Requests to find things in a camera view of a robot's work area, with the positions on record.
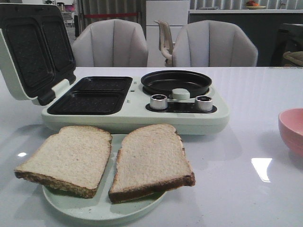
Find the left silver control knob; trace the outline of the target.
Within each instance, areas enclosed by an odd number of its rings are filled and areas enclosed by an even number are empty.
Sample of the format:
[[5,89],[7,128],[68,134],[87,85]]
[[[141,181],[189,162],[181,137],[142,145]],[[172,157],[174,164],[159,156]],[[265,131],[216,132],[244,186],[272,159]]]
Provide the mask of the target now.
[[150,108],[153,110],[165,110],[168,108],[168,98],[166,95],[154,94],[150,97]]

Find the pink bowl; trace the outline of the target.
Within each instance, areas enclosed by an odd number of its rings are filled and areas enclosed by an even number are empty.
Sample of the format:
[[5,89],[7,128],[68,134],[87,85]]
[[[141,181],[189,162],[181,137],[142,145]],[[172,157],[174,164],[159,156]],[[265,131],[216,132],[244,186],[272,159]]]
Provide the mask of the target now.
[[282,111],[278,116],[280,136],[286,146],[303,156],[303,109],[293,108]]

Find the white cabinet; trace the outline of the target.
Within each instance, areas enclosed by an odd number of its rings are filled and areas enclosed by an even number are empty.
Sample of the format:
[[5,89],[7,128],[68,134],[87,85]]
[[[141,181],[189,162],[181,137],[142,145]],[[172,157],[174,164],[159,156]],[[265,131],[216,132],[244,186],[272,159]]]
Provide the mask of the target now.
[[148,67],[164,67],[165,58],[159,50],[159,26],[156,20],[168,23],[172,41],[175,42],[182,26],[187,24],[190,2],[188,0],[146,1],[146,40],[149,50]]

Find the black round frying pan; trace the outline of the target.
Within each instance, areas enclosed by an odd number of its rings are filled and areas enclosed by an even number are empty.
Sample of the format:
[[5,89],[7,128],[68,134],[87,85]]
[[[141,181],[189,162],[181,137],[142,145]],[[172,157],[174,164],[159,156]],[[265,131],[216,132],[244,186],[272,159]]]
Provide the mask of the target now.
[[157,98],[172,98],[173,90],[184,89],[189,94],[186,99],[204,95],[212,80],[201,73],[186,70],[161,70],[148,73],[141,78],[143,91]]

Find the green breakfast maker base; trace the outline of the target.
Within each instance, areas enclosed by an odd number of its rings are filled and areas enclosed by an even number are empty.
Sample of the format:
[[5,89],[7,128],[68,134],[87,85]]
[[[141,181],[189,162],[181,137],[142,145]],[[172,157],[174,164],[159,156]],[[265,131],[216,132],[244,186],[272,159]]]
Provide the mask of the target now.
[[146,125],[167,123],[179,134],[218,133],[227,125],[230,111],[213,86],[206,96],[213,102],[209,112],[198,111],[193,98],[169,99],[167,109],[154,111],[140,77],[90,76],[66,87],[42,110],[42,118],[55,131],[69,125],[90,125],[112,134],[128,134]]

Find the right grey upholstered chair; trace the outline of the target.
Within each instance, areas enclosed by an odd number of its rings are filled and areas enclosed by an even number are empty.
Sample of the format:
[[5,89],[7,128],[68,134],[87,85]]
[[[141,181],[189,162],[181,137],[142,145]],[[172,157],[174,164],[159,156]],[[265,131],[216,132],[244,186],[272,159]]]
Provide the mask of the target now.
[[182,27],[172,58],[175,67],[254,67],[258,50],[239,26],[204,20]]

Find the beige plastic chair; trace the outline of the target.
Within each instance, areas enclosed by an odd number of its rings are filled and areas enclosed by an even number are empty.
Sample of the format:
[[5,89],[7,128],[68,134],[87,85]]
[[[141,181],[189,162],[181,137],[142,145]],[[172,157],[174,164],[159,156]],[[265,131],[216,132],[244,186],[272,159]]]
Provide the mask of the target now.
[[173,41],[169,24],[163,20],[154,20],[159,26],[159,50],[165,58],[165,66],[173,67]]

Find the bread slice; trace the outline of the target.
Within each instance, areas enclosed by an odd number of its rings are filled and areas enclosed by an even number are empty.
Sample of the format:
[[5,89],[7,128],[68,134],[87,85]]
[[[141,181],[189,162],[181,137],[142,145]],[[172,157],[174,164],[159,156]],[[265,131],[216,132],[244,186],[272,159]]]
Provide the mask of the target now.
[[15,176],[91,199],[108,163],[111,142],[111,134],[97,127],[63,127],[14,169]]
[[138,128],[122,140],[108,195],[112,203],[121,203],[195,183],[175,127],[154,124]]

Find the fruit bowl on counter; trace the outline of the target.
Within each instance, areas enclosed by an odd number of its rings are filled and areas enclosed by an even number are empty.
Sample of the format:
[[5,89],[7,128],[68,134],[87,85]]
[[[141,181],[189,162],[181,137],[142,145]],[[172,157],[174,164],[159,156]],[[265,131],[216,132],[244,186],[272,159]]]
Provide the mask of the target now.
[[261,6],[259,3],[256,3],[254,0],[249,0],[245,3],[247,9],[265,9],[266,6]]

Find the right silver control knob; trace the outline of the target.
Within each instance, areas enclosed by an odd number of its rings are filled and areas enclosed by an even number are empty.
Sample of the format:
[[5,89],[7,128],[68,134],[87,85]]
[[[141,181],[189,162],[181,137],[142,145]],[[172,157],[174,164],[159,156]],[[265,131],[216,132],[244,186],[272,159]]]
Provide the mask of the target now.
[[213,100],[208,96],[195,97],[195,109],[201,112],[209,112],[213,109]]

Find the green breakfast maker lid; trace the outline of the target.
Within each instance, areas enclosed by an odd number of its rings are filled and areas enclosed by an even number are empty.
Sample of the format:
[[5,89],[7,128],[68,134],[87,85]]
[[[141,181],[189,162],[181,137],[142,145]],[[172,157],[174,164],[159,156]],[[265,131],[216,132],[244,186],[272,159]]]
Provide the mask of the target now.
[[0,5],[0,70],[11,95],[47,105],[56,96],[53,87],[76,77],[75,58],[55,5]]

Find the green round plate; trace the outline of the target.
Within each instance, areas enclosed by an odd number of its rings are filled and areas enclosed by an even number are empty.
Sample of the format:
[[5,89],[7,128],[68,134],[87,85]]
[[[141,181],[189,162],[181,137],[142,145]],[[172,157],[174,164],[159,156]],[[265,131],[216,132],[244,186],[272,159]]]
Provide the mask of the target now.
[[77,221],[101,227],[126,224],[142,218],[155,209],[167,192],[156,192],[140,199],[117,204],[109,199],[108,191],[116,172],[116,156],[125,136],[125,134],[113,135],[111,155],[98,191],[92,199],[72,196],[70,192],[43,186],[43,194],[49,204]]

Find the left grey upholstered chair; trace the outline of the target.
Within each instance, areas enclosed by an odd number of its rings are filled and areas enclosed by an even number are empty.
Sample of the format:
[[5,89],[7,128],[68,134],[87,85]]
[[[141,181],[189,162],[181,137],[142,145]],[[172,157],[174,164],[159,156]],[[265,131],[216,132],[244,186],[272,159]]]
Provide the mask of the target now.
[[147,67],[142,26],[131,21],[94,22],[74,41],[72,50],[77,67]]

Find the grey upholstered chair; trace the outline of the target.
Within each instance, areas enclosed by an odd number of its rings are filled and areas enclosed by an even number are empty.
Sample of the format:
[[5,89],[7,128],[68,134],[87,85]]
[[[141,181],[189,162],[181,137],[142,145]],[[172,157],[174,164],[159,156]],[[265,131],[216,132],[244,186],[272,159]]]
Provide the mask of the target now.
[[74,41],[72,50],[77,67],[147,67],[142,26],[131,21],[94,22]]
[[175,67],[254,67],[258,50],[239,26],[204,20],[182,27],[172,58]]

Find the silver control knob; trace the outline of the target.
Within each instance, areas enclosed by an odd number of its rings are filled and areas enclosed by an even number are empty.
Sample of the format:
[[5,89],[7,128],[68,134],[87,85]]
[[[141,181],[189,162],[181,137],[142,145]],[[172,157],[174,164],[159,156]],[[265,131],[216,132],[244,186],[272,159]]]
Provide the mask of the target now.
[[154,94],[150,97],[150,108],[153,110],[165,110],[168,108],[168,98],[166,95]]
[[201,112],[209,112],[213,109],[213,100],[208,96],[195,97],[195,109]]

